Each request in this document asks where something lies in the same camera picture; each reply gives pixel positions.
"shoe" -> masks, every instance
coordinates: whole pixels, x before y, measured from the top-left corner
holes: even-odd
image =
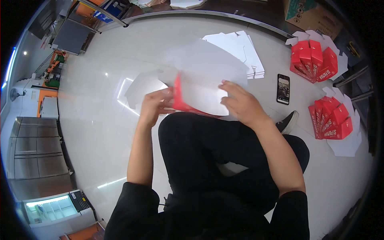
[[[281,134],[290,134],[298,119],[299,113],[297,111],[293,111],[284,120],[277,122],[276,127],[279,129]]]

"stack of red boxes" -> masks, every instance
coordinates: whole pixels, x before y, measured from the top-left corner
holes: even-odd
[[[295,32],[285,44],[291,44],[290,70],[311,83],[322,82],[338,72],[337,49],[329,36],[313,30]]]
[[[344,139],[353,130],[348,110],[334,97],[316,100],[308,109],[316,139]]]

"phone screen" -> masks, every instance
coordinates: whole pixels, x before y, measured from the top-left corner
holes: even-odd
[[[281,74],[277,75],[277,97],[276,101],[279,103],[289,104],[290,94],[290,79],[288,76]]]

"person's right hand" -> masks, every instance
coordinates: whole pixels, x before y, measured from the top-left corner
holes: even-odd
[[[226,106],[229,112],[244,125],[254,129],[263,122],[270,120],[259,101],[238,84],[223,80],[220,89],[231,94],[231,97],[223,97],[221,104]]]

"white shoe sole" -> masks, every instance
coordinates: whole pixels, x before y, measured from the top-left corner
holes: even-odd
[[[285,129],[281,132],[281,134],[290,134],[293,128],[295,127],[298,119],[299,119],[299,113],[297,111],[294,111],[291,120],[289,121]]]

